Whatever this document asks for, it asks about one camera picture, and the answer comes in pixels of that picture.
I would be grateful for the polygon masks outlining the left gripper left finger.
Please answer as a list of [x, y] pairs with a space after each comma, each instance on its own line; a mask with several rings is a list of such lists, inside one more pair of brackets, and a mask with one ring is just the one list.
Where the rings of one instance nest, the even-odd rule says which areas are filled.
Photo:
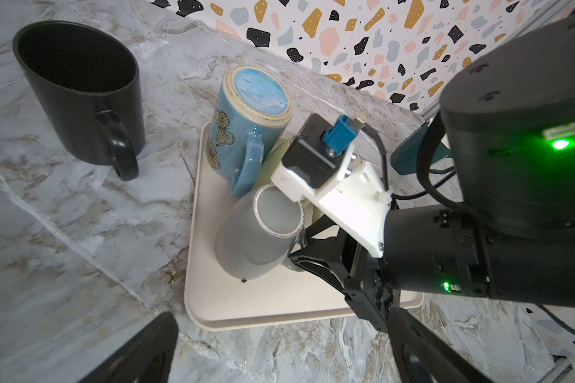
[[178, 326], [169, 312], [158, 315], [83, 382], [166, 382], [169, 381]]

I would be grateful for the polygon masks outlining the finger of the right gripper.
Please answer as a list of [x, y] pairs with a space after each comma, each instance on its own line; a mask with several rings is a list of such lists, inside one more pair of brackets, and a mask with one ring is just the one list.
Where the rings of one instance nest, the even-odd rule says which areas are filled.
[[298, 251], [289, 255], [288, 258], [301, 269], [330, 284], [344, 295], [347, 302], [354, 302], [357, 295], [353, 290], [349, 290], [349, 287], [352, 287], [350, 280], [353, 271], [356, 269], [358, 256], [359, 249], [346, 251], [340, 255], [330, 255], [329, 257], [305, 255], [302, 251]]
[[323, 215], [321, 218], [313, 222], [308, 228], [301, 231], [298, 236], [297, 244], [300, 246], [298, 252], [304, 251], [307, 247], [319, 247], [320, 245], [331, 246], [335, 242], [335, 237], [328, 237], [325, 239], [315, 239], [315, 236], [321, 234], [329, 228], [332, 228], [336, 223]]

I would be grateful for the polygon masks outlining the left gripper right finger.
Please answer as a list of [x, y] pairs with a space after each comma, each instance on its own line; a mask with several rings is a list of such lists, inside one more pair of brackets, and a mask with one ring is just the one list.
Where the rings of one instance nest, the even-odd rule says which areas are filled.
[[392, 308], [387, 326], [402, 382], [490, 381], [404, 309]]

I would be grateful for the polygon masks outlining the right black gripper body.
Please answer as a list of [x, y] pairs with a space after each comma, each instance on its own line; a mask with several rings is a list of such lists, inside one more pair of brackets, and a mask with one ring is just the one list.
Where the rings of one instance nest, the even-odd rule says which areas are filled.
[[370, 256], [342, 229], [337, 238], [343, 241], [340, 282], [346, 303], [359, 319], [370, 322], [379, 332], [387, 333], [391, 309], [398, 304], [398, 293], [385, 261]]

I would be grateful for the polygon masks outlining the grey mug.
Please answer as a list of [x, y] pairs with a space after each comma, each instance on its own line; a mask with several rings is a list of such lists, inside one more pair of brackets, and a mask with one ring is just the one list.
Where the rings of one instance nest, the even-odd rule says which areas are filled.
[[284, 261], [303, 227], [302, 204], [263, 185], [241, 198], [218, 230], [217, 261], [236, 279], [258, 279]]

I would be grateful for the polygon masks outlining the dark green faceted mug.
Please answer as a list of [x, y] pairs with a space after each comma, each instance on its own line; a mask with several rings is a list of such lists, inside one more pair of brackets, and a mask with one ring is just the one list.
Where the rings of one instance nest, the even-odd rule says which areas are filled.
[[[416, 173], [416, 164], [418, 150], [422, 143], [423, 137], [428, 131], [429, 122], [422, 124], [406, 140], [404, 140], [391, 154], [391, 167], [401, 176], [407, 176]], [[441, 160], [452, 158], [450, 148], [444, 143], [439, 144], [437, 151], [433, 156], [432, 164]]]

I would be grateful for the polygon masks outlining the black mug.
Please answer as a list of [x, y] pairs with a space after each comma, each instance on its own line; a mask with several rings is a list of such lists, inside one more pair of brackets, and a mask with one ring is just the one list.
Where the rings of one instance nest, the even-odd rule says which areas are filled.
[[123, 181], [136, 179], [145, 121], [139, 66], [128, 48], [66, 21], [24, 26], [12, 47], [65, 149], [86, 163], [113, 167]]

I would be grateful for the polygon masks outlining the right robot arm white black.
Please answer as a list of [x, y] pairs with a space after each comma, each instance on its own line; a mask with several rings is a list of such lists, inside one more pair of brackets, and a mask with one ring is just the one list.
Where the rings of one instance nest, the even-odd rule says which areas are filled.
[[290, 260], [396, 352], [446, 356], [399, 292], [575, 307], [575, 10], [481, 57], [439, 101], [416, 160], [434, 204], [384, 215], [381, 259], [340, 230]]

